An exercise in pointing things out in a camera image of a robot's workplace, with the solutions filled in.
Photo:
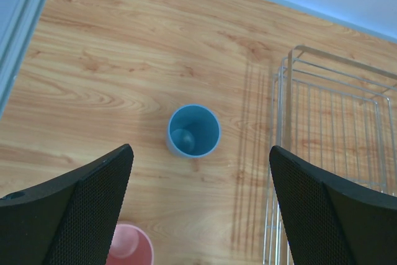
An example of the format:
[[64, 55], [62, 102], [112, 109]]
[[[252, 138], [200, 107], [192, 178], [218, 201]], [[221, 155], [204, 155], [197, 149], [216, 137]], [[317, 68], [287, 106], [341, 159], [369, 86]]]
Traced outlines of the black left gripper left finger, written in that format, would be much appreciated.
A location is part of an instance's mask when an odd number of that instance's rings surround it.
[[1, 198], [1, 264], [105, 264], [132, 171], [124, 144]]

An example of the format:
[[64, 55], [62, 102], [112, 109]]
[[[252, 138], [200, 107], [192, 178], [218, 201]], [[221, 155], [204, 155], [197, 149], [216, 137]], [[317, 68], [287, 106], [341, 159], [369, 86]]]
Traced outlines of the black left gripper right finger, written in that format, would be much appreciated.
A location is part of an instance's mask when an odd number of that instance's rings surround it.
[[273, 146], [270, 170], [295, 264], [396, 264], [396, 197]]

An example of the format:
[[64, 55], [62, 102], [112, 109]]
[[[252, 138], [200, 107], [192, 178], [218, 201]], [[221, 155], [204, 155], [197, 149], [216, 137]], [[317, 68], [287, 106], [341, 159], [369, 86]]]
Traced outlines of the pink plastic cup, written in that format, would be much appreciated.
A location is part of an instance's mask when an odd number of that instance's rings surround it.
[[118, 222], [105, 264], [153, 265], [153, 244], [139, 227], [126, 221]]

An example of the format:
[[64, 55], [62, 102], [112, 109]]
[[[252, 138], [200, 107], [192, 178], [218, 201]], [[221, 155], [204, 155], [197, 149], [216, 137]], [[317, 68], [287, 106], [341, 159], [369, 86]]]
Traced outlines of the blue plastic cup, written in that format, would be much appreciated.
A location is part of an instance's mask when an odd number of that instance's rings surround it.
[[181, 106], [169, 119], [166, 145], [176, 156], [187, 159], [203, 158], [217, 148], [220, 140], [220, 121], [205, 106]]

